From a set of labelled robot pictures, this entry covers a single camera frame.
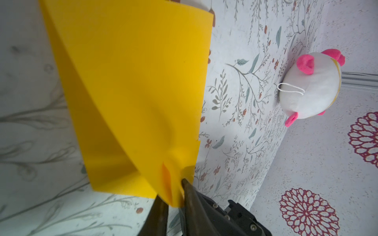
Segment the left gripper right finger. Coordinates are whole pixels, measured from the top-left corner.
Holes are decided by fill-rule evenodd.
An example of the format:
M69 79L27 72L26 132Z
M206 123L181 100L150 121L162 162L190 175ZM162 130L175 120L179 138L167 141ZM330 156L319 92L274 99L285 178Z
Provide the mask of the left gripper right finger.
M184 218L182 220L184 236L232 236L230 222L214 210L186 179L183 179Z

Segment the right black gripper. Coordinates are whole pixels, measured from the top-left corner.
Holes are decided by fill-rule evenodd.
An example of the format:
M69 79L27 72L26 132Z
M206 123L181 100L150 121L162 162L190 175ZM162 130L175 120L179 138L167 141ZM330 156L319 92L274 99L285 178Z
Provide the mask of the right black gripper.
M228 206L222 209L214 200L203 196L203 208L221 236L272 236L252 213L233 200L228 200Z

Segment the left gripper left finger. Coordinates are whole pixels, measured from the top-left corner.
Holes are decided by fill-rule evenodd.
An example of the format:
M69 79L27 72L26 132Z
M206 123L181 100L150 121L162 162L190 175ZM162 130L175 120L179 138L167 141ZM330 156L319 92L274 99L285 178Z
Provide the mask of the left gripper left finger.
M138 236L166 236L169 206L156 196Z

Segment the yellow square paper sheet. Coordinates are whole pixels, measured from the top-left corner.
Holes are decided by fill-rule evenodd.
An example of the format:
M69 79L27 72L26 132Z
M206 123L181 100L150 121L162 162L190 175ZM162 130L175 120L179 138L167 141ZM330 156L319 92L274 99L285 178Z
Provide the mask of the yellow square paper sheet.
M41 1L92 189L184 204L213 15L170 1Z

